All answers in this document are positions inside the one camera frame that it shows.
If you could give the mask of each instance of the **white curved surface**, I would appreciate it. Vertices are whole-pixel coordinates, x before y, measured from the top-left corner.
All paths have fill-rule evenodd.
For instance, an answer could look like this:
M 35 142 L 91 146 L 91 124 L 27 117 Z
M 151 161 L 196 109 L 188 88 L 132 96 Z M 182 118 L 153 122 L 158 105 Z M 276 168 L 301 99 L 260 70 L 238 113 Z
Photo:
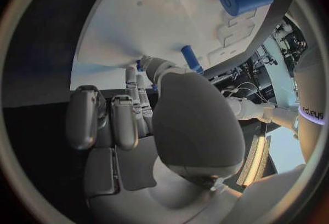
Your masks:
M 98 0 L 80 37 L 71 89 L 81 83 L 99 83 L 100 89 L 124 88 L 119 82 L 123 68 L 143 54 L 186 65 L 180 50 L 187 44 L 203 68 L 210 68 L 247 49 L 268 9 L 269 5 L 257 9 L 249 37 L 223 48 L 217 38 L 218 28 L 224 25 L 220 0 Z M 112 68 L 106 75 L 83 75 L 80 68 L 85 64 Z M 101 82 L 105 76 L 106 86 Z

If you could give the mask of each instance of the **purple light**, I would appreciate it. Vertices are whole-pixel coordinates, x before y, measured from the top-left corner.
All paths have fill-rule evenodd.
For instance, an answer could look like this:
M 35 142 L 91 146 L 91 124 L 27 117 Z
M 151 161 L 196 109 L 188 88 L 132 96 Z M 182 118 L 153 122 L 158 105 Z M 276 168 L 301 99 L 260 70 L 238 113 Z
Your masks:
M 311 121 L 315 124 L 320 124 L 320 125 L 325 125 L 325 121 L 324 120 L 319 120 L 314 116 L 310 116 L 309 114 L 305 113 L 301 107 L 298 108 L 298 112 L 300 113 L 300 115 L 302 117 L 304 117 L 305 119 L 307 119 L 308 121 Z

